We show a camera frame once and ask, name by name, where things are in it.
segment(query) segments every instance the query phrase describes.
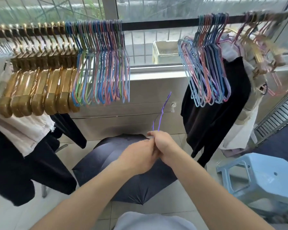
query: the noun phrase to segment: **umbrella canopy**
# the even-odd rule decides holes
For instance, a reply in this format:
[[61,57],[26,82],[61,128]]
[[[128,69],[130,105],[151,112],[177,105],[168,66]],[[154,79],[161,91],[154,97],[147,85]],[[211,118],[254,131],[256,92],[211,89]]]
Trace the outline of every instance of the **umbrella canopy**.
[[[115,161],[128,145],[147,139],[144,135],[122,134],[101,140],[72,170],[80,186]],[[176,181],[173,170],[158,159],[144,174],[130,178],[113,197],[113,201],[144,204]]]

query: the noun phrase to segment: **clothes rod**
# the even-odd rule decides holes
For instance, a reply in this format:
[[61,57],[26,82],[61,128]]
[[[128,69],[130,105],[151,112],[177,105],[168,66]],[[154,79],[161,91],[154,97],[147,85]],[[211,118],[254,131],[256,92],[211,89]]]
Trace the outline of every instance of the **clothes rod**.
[[[261,14],[257,15],[256,13],[250,14],[248,17],[248,23],[250,22],[261,22],[261,21],[268,21],[271,20],[271,15],[273,15],[273,20],[282,22],[283,20],[288,18],[288,12],[282,12],[282,13],[272,13],[272,14]],[[245,15],[235,15],[235,16],[229,16],[228,24],[235,24],[235,23],[245,23]],[[122,23],[122,30],[123,31],[136,31],[136,30],[154,30],[154,29],[166,29],[166,28],[177,28],[177,27],[194,27],[198,26],[199,19],[173,19],[173,20],[160,20],[160,21],[147,21],[147,22],[131,22],[131,23]],[[5,35],[2,32],[2,29],[0,29],[0,38],[12,38],[11,33],[13,34],[13,37],[18,37],[19,35],[21,37],[26,36],[25,30],[23,26],[19,26],[18,30],[16,28],[8,29],[8,26],[5,25],[6,29],[4,30]],[[53,28],[54,34],[58,35],[59,31],[61,34],[65,34],[64,28],[55,26]],[[53,35],[52,29],[50,26],[48,27],[41,27],[39,28],[34,27],[34,33],[32,28],[28,25],[27,26],[27,34],[31,37],[33,36],[39,36],[40,31],[42,35]]]

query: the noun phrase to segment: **purple hanger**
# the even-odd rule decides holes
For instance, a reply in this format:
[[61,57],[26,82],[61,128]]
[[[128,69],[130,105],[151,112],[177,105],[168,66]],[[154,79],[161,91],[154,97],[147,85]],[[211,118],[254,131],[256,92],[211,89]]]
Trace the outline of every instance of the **purple hanger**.
[[163,115],[163,113],[164,113],[164,112],[163,112],[163,109],[164,109],[167,101],[169,100],[169,97],[171,96],[171,94],[172,94],[172,92],[169,93],[169,95],[167,96],[167,99],[166,99],[166,101],[165,101],[165,103],[164,103],[161,111],[159,112],[159,114],[157,115],[157,117],[154,119],[154,121],[153,121],[153,130],[154,130],[155,121],[156,121],[156,119],[158,118],[158,116],[159,116],[160,113],[161,113],[160,120],[159,120],[159,126],[158,126],[158,131],[159,131],[159,129],[160,129],[160,124],[161,124],[161,119],[162,119],[162,115]]

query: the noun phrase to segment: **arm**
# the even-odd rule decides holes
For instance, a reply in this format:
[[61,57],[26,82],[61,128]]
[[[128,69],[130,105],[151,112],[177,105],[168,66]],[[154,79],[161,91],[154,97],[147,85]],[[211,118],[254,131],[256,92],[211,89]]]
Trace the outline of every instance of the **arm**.
[[62,201],[31,229],[89,229],[115,193],[137,174],[150,170],[157,159],[154,139],[129,145],[119,158]]
[[210,230],[273,230],[264,219],[232,196],[207,171],[161,131],[155,137],[163,162],[169,165]]

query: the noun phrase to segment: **person's left hand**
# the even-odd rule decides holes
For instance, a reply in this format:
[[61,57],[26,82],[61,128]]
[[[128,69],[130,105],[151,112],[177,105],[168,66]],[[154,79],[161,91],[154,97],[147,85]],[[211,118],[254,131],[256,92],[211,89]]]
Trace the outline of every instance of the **person's left hand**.
[[117,161],[132,175],[143,174],[150,170],[159,156],[155,139],[145,139],[129,145]]

